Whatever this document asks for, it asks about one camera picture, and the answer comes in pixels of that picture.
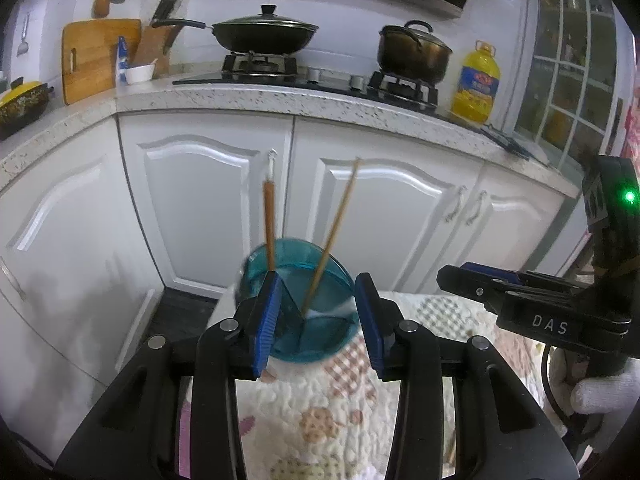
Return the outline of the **white gloved hand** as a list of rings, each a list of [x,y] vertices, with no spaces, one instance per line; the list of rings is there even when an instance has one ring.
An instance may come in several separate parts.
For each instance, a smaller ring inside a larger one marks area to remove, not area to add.
[[[570,394],[570,405],[579,414],[608,414],[627,411],[639,399],[639,369],[631,367],[620,375],[583,379]]]

